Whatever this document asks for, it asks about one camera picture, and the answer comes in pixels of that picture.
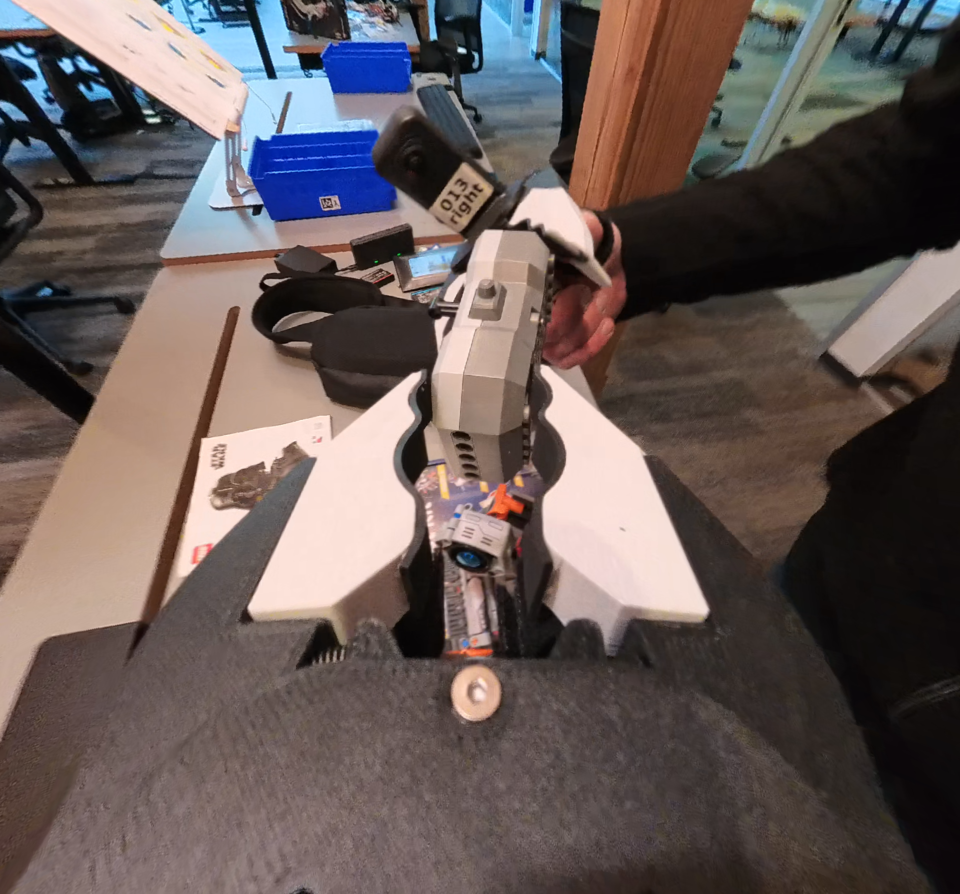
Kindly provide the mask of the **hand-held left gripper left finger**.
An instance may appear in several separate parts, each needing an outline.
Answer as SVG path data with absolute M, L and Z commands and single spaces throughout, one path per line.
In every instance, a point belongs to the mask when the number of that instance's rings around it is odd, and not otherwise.
M 327 621 L 338 640 L 428 610 L 428 534 L 414 482 L 426 466 L 425 373 L 321 446 L 247 606 L 256 622 Z

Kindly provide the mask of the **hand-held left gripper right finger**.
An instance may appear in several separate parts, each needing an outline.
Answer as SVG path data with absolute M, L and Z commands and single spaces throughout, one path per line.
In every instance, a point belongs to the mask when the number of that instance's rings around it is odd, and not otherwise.
M 626 629 L 634 620 L 702 624 L 710 608 L 642 448 L 557 373 L 543 373 L 544 426 L 562 466 L 543 481 L 539 516 L 553 563 L 545 592 L 563 624 Z

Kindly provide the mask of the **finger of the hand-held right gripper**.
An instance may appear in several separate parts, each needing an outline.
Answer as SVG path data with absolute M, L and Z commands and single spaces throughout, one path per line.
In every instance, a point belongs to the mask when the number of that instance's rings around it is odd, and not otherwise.
M 597 288 L 613 285 L 606 264 L 613 252 L 612 225 L 599 217 L 600 238 L 594 239 L 584 210 L 564 188 L 525 189 L 510 214 L 510 227 L 537 234 L 567 272 L 580 274 Z

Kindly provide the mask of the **grey toy battery box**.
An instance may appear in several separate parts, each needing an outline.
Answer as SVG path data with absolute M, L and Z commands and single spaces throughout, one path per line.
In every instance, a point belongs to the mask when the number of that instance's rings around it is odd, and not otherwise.
M 510 480 L 529 455 L 529 389 L 554 258 L 530 230 L 486 230 L 457 252 L 439 290 L 431 410 L 455 473 Z

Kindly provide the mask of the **person's right forearm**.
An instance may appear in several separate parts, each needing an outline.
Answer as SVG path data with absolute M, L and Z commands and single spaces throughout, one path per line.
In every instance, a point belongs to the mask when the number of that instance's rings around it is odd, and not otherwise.
M 625 292 L 594 301 L 628 318 L 949 249 L 959 237 L 958 151 L 955 21 L 899 101 L 755 168 L 609 210 Z

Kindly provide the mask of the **person's right hand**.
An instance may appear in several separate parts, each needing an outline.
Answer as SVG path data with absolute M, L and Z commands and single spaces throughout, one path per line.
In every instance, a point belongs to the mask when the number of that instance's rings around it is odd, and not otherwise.
M 597 287 L 580 275 L 558 276 L 561 284 L 546 328 L 542 358 L 561 369 L 582 366 L 601 354 L 611 342 L 627 300 L 617 227 L 589 209 L 582 209 L 581 214 L 595 247 L 603 247 L 605 238 L 611 238 L 605 262 L 610 285 Z

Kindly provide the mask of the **black-and-white instruction booklet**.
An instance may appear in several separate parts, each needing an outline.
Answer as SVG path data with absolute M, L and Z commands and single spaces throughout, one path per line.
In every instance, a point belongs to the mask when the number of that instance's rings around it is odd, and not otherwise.
M 203 439 L 174 556 L 171 591 L 294 468 L 318 456 L 332 436 L 331 416 L 318 415 Z

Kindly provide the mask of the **smartphone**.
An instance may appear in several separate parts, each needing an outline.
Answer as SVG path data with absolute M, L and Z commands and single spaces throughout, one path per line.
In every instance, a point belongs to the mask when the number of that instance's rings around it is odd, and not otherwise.
M 436 245 L 413 254 L 395 256 L 392 268 L 400 289 L 410 293 L 441 286 L 450 275 L 458 249 L 457 245 Z

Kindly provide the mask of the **small blue storage bin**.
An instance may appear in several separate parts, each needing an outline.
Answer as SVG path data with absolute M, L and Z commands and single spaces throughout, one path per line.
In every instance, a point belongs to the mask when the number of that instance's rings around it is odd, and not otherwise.
M 339 41 L 321 55 L 335 95 L 405 94 L 412 86 L 412 58 L 403 41 Z

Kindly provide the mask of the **large blue storage bin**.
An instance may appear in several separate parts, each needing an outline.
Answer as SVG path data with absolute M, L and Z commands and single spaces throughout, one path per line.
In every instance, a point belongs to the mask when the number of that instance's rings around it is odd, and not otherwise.
M 247 173 L 275 222 L 389 211 L 397 189 L 376 170 L 374 128 L 256 137 Z

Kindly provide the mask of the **tracked building-block toy robot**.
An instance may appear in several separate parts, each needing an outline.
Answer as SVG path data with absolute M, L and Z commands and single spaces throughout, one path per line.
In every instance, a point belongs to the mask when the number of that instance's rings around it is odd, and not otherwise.
M 446 658 L 520 655 L 522 536 L 544 482 L 526 466 L 494 485 L 430 461 L 415 484 L 441 576 Z

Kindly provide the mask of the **black box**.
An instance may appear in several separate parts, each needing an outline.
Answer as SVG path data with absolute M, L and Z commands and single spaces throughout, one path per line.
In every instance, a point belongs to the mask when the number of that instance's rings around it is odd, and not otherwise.
M 334 276 L 340 270 L 336 260 L 304 245 L 296 245 L 273 258 L 275 271 L 283 278 L 298 279 L 316 275 Z

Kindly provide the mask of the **black bag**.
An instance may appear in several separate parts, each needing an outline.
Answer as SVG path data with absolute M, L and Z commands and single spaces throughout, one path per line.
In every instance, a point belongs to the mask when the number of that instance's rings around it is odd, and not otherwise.
M 326 396 L 349 408 L 370 408 L 438 355 L 426 305 L 361 279 L 266 275 L 250 318 L 273 344 L 302 345 Z

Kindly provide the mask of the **person's dark clothing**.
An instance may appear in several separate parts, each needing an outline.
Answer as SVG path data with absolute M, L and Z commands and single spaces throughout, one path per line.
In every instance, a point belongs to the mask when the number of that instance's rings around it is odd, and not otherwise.
M 838 678 L 936 892 L 959 884 L 959 353 L 859 432 L 779 585 Z

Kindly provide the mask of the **white sign board on stand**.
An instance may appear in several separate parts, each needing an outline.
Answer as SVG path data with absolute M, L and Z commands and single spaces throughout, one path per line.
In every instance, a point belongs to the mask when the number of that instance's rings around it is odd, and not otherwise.
M 212 209 L 262 206 L 243 158 L 242 72 L 154 0 L 9 0 L 222 142 Z

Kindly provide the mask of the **wooden post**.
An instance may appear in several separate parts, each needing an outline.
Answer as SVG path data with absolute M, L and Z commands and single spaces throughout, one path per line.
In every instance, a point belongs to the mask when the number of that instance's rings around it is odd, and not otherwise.
M 603 0 L 570 193 L 609 210 L 679 192 L 754 0 Z M 620 325 L 582 366 L 599 395 Z

